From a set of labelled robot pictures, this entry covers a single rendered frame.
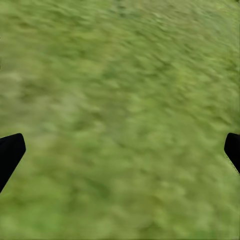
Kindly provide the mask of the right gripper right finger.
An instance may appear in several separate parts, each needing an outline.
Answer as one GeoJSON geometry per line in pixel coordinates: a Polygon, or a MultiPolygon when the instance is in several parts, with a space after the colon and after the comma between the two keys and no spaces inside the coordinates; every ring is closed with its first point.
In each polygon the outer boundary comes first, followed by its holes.
{"type": "Polygon", "coordinates": [[[224,151],[240,173],[240,135],[229,133],[227,135],[224,151]]]}

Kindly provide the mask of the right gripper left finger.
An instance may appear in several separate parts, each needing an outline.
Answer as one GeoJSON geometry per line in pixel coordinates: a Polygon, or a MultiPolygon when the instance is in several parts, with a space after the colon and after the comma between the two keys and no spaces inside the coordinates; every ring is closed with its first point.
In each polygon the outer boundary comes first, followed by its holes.
{"type": "Polygon", "coordinates": [[[0,193],[26,152],[21,133],[0,138],[0,193]]]}

